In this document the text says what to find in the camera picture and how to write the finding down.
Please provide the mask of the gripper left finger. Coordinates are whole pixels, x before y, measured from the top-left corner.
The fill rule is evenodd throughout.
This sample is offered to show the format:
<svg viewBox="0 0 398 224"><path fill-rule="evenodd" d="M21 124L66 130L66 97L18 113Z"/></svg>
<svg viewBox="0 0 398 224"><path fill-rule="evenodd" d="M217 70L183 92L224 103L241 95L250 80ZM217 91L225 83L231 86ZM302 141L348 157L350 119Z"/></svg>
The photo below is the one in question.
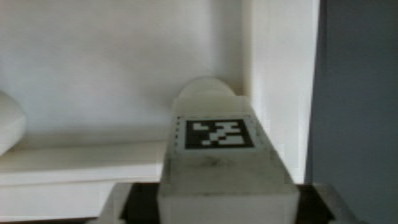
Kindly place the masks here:
<svg viewBox="0 0 398 224"><path fill-rule="evenodd" d="M96 224L160 224L156 183L117 183Z"/></svg>

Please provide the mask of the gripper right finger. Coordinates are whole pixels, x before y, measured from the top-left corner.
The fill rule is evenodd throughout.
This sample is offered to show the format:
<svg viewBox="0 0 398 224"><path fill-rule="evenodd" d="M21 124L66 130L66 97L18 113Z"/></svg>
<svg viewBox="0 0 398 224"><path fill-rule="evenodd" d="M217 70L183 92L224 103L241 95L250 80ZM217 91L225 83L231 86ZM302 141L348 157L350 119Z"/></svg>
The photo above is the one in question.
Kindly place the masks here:
<svg viewBox="0 0 398 224"><path fill-rule="evenodd" d="M298 184L300 200L295 224L362 224L329 184Z"/></svg>

